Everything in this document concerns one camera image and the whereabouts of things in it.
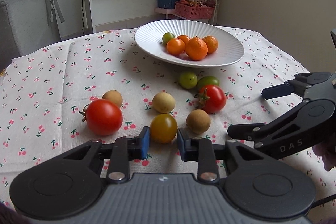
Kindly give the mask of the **person's right hand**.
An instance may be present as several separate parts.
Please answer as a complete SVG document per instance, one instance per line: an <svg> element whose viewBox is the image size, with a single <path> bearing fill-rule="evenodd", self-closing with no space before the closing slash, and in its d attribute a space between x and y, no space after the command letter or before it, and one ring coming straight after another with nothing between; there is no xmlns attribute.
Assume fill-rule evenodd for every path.
<svg viewBox="0 0 336 224"><path fill-rule="evenodd" d="M330 171L335 167L335 155L329 153L328 149L331 148L331 145L327 143L319 143L313 146L313 152L322 158L324 169Z"/></svg>

